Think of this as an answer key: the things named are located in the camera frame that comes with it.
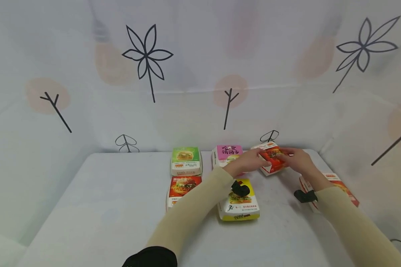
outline black clip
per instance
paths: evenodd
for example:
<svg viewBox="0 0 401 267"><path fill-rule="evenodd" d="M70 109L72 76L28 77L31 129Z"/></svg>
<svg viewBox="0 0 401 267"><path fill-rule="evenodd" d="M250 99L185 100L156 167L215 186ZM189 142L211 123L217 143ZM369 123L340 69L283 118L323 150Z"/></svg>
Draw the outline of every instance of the black clip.
<svg viewBox="0 0 401 267"><path fill-rule="evenodd" d="M307 203L307 202L314 202L315 200L318 201L318 198L315 195L315 191L310 190L309 192L305 193L302 190L296 190L294 192L294 197L300 201L300 203Z"/></svg>
<svg viewBox="0 0 401 267"><path fill-rule="evenodd" d="M232 184L232 191L240 197L246 197L250 193L250 188L246 185L241 186L238 181Z"/></svg>

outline person's left hand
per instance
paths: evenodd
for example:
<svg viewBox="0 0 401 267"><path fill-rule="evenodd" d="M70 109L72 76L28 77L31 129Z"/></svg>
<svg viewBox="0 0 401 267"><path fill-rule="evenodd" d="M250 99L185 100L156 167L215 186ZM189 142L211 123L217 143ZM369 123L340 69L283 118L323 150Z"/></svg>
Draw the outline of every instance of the person's left hand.
<svg viewBox="0 0 401 267"><path fill-rule="evenodd" d="M250 151L240 155L236 160L224 166L223 169L233 177L236 177L242 172L255 171L260 167L270 166L271 163L269 161L260 158L260 152L264 152L264 150L261 148L251 149Z"/></svg>

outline arm sleeve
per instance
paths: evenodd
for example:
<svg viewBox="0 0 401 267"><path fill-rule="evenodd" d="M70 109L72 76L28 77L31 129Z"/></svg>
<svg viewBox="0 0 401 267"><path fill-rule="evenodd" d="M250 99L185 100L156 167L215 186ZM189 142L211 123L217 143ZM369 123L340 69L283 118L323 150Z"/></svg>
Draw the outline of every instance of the arm sleeve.
<svg viewBox="0 0 401 267"><path fill-rule="evenodd" d="M130 256L122 267L177 267L175 254L164 247L147 247Z"/></svg>
<svg viewBox="0 0 401 267"><path fill-rule="evenodd" d="M333 225L357 267L400 267L401 254L338 187L316 192L318 208Z"/></svg>
<svg viewBox="0 0 401 267"><path fill-rule="evenodd" d="M174 252L177 258L184 241L209 211L231 191L233 177L215 168L202 183L187 193L159 222L147 247L159 246Z"/></svg>

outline printed food image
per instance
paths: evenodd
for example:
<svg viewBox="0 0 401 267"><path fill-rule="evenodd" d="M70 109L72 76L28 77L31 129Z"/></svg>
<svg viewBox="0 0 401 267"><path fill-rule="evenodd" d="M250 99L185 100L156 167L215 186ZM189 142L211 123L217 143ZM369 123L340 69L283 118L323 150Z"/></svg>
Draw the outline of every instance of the printed food image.
<svg viewBox="0 0 401 267"><path fill-rule="evenodd" d="M227 161L232 162L237 158L239 158L239 155L230 155L230 156L228 156Z"/></svg>
<svg viewBox="0 0 401 267"><path fill-rule="evenodd" d="M339 187L340 189L342 189L343 190L343 192L346 192L347 193L347 191L348 191L348 189L347 189L347 187L346 186L344 186L344 185L342 185L342 184L340 184L340 183L333 183L335 186L337 186L337 187Z"/></svg>
<svg viewBox="0 0 401 267"><path fill-rule="evenodd" d="M172 190L180 195L187 194L191 189L195 188L196 181L192 178L181 179L172 186Z"/></svg>
<svg viewBox="0 0 401 267"><path fill-rule="evenodd" d="M242 204L242 203L251 203L251 197L240 197L234 192L229 194L230 204Z"/></svg>
<svg viewBox="0 0 401 267"><path fill-rule="evenodd" d="M272 166L277 166L277 165L281 165L283 162L279 159L276 158L277 154L282 154L282 152L279 150L279 148L271 148L268 149L266 151L266 153L260 153L260 155L262 155L262 157L267 160L270 161L272 163Z"/></svg>
<svg viewBox="0 0 401 267"><path fill-rule="evenodd" d="M176 155L177 160L192 160L193 159L193 153L190 151L180 151Z"/></svg>

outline pink burger box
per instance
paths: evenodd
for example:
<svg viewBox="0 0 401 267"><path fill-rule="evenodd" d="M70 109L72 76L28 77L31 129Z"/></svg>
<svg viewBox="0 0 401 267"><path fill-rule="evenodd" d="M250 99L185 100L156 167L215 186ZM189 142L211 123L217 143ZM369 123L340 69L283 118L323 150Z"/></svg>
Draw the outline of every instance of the pink burger box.
<svg viewBox="0 0 401 267"><path fill-rule="evenodd" d="M218 145L212 151L212 168L223 168L243 154L242 146Z"/></svg>

